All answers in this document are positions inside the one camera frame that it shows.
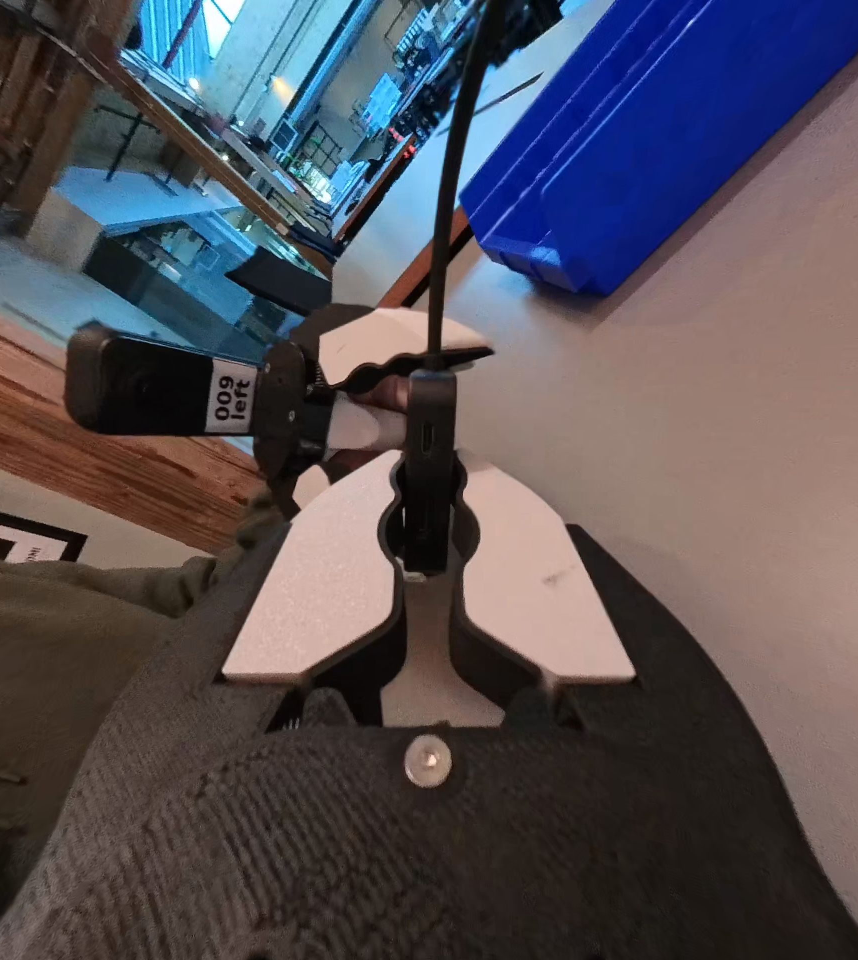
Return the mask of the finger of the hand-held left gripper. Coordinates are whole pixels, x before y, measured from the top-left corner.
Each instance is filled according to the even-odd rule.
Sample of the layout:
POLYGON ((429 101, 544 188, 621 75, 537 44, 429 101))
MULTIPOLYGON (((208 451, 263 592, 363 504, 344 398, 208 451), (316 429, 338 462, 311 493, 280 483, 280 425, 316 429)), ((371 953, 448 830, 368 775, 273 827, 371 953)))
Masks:
POLYGON ((406 440, 405 413, 356 402, 337 395, 331 408, 327 450, 385 452, 400 449, 406 440))
POLYGON ((440 349, 429 318, 410 308, 325 306, 317 312, 317 380, 343 392, 369 392, 388 377, 418 370, 456 372, 494 354, 483 335, 450 319, 440 349))

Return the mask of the white table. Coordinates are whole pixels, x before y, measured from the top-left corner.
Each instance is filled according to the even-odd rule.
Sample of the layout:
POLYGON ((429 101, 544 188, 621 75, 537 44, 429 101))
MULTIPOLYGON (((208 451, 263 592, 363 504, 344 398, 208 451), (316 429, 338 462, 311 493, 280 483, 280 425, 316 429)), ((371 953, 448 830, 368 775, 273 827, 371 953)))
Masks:
POLYGON ((241 208, 215 181, 186 187, 153 174, 118 171, 107 178, 100 169, 67 166, 47 191, 25 242, 36 257, 81 271, 104 237, 241 208))

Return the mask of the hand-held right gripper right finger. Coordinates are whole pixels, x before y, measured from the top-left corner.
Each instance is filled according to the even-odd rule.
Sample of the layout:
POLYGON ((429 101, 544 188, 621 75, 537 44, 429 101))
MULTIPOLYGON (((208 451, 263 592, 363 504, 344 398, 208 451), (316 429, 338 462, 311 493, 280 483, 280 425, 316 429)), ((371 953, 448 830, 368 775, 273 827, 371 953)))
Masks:
POLYGON ((453 539, 461 560, 451 656, 473 687, 581 687, 636 677, 561 516, 459 450, 453 539))

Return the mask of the black usb hub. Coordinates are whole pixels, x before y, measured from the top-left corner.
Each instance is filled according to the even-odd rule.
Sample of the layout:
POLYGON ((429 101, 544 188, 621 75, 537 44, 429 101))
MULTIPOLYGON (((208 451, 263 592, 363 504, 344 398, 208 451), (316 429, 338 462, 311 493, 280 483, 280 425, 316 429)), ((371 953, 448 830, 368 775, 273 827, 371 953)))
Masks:
POLYGON ((403 562, 434 576, 446 570, 454 483, 458 381, 446 369, 410 377, 404 444, 403 562))

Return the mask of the wooden plank bench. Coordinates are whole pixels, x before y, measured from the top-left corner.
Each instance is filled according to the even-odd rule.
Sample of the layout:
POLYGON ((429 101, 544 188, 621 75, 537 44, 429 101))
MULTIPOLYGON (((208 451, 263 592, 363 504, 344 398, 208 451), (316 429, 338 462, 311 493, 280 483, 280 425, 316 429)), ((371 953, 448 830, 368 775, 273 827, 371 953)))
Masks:
POLYGON ((0 316, 0 470, 206 552, 228 546, 264 489, 221 439, 112 438, 63 407, 65 353, 0 316))

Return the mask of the grey desk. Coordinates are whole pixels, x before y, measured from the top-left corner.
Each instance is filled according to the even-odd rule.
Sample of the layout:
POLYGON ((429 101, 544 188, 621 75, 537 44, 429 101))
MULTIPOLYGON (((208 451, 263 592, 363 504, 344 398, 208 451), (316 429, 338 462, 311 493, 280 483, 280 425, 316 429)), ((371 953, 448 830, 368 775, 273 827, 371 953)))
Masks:
POLYGON ((471 242, 459 438, 696 637, 858 919, 858 57, 615 294, 471 242))

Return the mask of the wooden shelf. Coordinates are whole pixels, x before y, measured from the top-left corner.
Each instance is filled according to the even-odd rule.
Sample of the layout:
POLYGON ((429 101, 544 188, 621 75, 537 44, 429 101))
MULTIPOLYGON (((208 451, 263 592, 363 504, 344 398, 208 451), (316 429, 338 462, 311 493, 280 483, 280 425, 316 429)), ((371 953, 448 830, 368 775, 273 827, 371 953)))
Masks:
POLYGON ((61 174, 140 2, 0 1, 0 221, 24 230, 61 174))

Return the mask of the blue plastic bin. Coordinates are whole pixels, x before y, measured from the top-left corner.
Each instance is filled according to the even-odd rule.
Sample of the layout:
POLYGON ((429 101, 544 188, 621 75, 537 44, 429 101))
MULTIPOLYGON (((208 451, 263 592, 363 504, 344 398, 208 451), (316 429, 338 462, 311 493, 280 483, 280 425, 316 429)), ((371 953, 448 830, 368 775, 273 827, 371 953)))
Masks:
POLYGON ((460 193, 496 263, 612 294, 858 54, 858 1, 613 2, 460 193))

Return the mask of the person's left hand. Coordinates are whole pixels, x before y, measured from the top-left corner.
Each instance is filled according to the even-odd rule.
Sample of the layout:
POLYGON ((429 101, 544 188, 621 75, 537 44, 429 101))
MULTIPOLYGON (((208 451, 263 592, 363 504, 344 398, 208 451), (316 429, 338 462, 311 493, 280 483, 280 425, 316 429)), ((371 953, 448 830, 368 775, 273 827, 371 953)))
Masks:
POLYGON ((359 400, 377 409, 407 414, 410 393, 410 378, 393 374, 381 380, 371 391, 361 394, 359 400))

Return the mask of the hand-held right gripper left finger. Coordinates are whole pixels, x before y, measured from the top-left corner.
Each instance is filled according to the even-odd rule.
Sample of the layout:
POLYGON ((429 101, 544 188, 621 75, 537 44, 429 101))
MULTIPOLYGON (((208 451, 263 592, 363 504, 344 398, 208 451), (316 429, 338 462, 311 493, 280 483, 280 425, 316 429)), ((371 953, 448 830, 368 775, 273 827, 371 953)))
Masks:
POLYGON ((387 524, 401 503, 402 452, 322 489, 291 521, 222 666, 234 683, 302 685, 401 625, 402 573, 387 524))

